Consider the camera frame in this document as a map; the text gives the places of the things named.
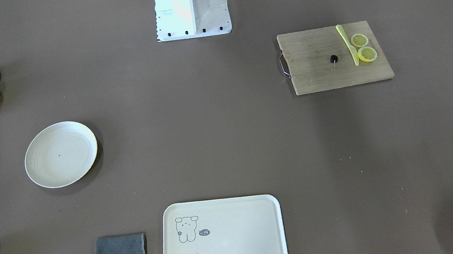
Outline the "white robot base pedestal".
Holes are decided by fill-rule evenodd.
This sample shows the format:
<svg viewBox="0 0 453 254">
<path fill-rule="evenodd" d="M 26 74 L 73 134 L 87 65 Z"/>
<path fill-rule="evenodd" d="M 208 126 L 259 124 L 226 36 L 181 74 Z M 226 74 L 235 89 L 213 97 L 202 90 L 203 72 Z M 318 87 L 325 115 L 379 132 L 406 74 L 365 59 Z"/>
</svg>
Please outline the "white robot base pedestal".
<svg viewBox="0 0 453 254">
<path fill-rule="evenodd" d="M 228 0 L 155 0 L 157 41 L 231 33 Z"/>
</svg>

